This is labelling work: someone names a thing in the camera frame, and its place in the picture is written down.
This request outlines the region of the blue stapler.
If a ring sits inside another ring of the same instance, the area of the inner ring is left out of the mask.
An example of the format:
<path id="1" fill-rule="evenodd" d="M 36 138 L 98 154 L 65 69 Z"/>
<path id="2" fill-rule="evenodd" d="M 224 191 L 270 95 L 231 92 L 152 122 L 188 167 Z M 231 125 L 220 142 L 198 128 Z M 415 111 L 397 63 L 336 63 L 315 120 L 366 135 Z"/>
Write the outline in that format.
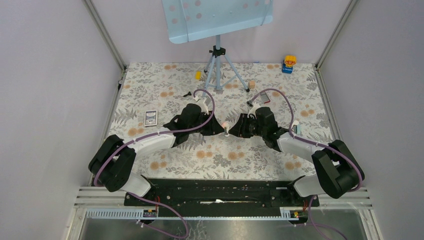
<path id="1" fill-rule="evenodd" d="M 290 129 L 291 129 L 291 131 L 294 135 L 300 135 L 301 134 L 301 125 L 300 125 L 298 120 L 293 121 Z"/>

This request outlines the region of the pink stapler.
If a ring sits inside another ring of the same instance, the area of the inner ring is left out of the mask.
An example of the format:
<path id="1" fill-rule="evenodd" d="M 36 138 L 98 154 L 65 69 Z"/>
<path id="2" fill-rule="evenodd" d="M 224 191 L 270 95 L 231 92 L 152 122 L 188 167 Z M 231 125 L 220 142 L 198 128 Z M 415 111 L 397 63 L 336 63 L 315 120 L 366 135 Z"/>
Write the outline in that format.
<path id="1" fill-rule="evenodd" d="M 222 124 L 222 128 L 223 128 L 223 130 L 224 130 L 224 136 L 225 137 L 228 137 L 230 134 L 229 134 L 229 123 L 228 122 L 224 122 L 223 124 Z"/>

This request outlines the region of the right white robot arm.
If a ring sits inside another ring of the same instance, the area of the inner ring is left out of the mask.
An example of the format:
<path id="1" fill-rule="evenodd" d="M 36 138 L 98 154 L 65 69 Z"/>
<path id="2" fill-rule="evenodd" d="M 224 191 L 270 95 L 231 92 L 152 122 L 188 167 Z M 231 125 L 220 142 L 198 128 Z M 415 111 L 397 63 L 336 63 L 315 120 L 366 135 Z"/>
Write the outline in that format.
<path id="1" fill-rule="evenodd" d="M 295 135 L 280 127 L 269 107 L 256 107 L 242 113 L 228 131 L 239 138 L 261 137 L 271 149 L 296 155 L 314 165 L 315 174 L 292 181 L 287 191 L 287 201 L 301 205 L 309 196 L 327 194 L 338 199 L 362 185 L 365 174 L 347 145 L 341 140 L 328 144 Z"/>

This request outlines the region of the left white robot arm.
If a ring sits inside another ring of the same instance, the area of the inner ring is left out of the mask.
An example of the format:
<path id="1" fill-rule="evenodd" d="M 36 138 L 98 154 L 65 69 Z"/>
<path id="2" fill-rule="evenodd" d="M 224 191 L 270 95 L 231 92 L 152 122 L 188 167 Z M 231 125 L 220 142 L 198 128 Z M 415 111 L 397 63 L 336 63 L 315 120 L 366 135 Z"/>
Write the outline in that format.
<path id="1" fill-rule="evenodd" d="M 142 205 L 148 206 L 154 202 L 155 192 L 146 177 L 132 171 L 136 157 L 177 147 L 190 134 L 214 136 L 224 131 L 213 111 L 205 112 L 199 105 L 189 103 L 158 132 L 127 143 L 116 134 L 108 136 L 88 164 L 88 170 L 94 175 L 95 185 L 104 186 L 109 192 L 132 193 Z"/>

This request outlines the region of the grey staple strip box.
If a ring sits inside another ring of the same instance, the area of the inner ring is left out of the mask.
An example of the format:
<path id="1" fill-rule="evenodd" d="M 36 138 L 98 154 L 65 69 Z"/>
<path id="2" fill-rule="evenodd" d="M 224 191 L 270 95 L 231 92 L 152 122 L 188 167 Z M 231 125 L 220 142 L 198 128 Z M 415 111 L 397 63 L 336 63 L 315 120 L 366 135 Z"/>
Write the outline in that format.
<path id="1" fill-rule="evenodd" d="M 262 104 L 268 104 L 271 102 L 270 97 L 266 91 L 261 92 L 259 96 L 260 96 Z"/>

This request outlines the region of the black chess pawn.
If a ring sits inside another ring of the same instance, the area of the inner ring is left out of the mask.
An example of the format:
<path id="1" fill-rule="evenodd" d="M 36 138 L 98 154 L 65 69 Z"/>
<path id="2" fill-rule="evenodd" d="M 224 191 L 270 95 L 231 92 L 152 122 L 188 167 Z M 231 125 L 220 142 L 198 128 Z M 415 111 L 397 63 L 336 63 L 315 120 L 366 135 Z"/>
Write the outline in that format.
<path id="1" fill-rule="evenodd" d="M 188 97 L 188 96 L 191 96 L 191 95 L 192 95 L 192 93 L 189 91 L 188 93 L 184 94 L 182 97 L 185 98 L 185 97 Z"/>

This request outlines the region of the wooden cube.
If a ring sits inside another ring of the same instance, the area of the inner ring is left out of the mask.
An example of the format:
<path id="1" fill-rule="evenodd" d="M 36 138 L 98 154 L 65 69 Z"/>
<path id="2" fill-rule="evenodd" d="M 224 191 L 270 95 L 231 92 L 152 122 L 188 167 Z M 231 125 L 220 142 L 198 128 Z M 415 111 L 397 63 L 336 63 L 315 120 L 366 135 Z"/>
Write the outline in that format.
<path id="1" fill-rule="evenodd" d="M 254 89 L 256 87 L 256 82 L 251 80 L 248 82 L 248 88 L 249 89 Z"/>

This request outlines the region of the yellow block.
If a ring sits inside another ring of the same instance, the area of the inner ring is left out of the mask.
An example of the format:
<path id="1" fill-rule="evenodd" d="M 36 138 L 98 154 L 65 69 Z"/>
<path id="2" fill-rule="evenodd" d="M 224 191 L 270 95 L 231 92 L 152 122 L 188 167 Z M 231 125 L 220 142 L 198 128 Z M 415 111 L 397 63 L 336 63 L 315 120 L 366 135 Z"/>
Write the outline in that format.
<path id="1" fill-rule="evenodd" d="M 201 72 L 201 71 L 196 71 L 196 72 L 195 72 L 195 76 L 194 76 L 194 78 L 195 78 L 196 80 L 199 80 L 199 79 L 201 78 L 201 76 L 202 76 L 202 72 Z"/>

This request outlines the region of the blue playing card deck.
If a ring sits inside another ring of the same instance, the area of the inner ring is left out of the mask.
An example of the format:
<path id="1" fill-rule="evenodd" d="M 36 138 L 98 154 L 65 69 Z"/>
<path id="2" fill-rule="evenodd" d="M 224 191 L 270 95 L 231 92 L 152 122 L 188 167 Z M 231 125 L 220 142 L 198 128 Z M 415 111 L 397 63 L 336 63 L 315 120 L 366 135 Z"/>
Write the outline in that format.
<path id="1" fill-rule="evenodd" d="M 154 127 L 158 125 L 158 111 L 157 110 L 147 110 L 144 114 L 144 126 L 145 127 Z"/>

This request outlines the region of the floral tablecloth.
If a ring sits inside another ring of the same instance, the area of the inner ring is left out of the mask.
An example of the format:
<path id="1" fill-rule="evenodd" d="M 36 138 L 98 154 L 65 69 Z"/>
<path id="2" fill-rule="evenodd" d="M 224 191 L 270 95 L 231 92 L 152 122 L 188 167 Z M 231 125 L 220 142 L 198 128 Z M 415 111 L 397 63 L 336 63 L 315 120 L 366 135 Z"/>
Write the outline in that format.
<path id="1" fill-rule="evenodd" d="M 131 63 L 126 71 L 114 115 L 108 130 L 125 142 L 159 132 L 181 114 L 183 108 L 203 97 L 207 75 L 204 63 Z M 315 142 L 330 143 L 334 136 L 324 108 L 313 66 L 299 63 L 291 74 L 277 63 L 235 63 L 221 65 L 221 90 L 210 87 L 205 96 L 214 122 L 229 130 L 247 102 L 264 105 L 258 96 L 266 91 L 267 106 L 277 124 L 286 128 L 299 122 L 300 135 Z M 314 165 L 295 154 L 277 152 L 260 136 L 240 138 L 226 132 L 204 136 L 191 134 L 187 141 L 146 156 L 138 154 L 132 167 L 148 178 L 220 180 L 293 180 L 314 174 Z"/>

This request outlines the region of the yellow blue toy figure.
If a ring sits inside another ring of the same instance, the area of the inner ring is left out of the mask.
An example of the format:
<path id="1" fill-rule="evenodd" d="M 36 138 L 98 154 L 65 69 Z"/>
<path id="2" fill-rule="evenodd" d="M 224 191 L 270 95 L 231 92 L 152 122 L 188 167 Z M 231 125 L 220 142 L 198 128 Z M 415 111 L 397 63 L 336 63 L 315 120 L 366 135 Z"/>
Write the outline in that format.
<path id="1" fill-rule="evenodd" d="M 286 55 L 282 63 L 281 71 L 286 74 L 291 74 L 294 70 L 294 65 L 297 64 L 297 58 L 294 55 Z"/>

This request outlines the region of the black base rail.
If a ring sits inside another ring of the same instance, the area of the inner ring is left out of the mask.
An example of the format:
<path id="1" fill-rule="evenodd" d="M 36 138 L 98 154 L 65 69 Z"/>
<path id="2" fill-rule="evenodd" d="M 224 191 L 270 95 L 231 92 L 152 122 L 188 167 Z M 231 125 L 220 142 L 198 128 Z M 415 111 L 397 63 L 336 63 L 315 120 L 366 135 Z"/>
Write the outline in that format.
<path id="1" fill-rule="evenodd" d="M 311 197 L 300 197 L 289 181 L 152 178 L 148 201 L 166 204 L 189 217 L 279 217 L 281 208 L 303 210 Z"/>

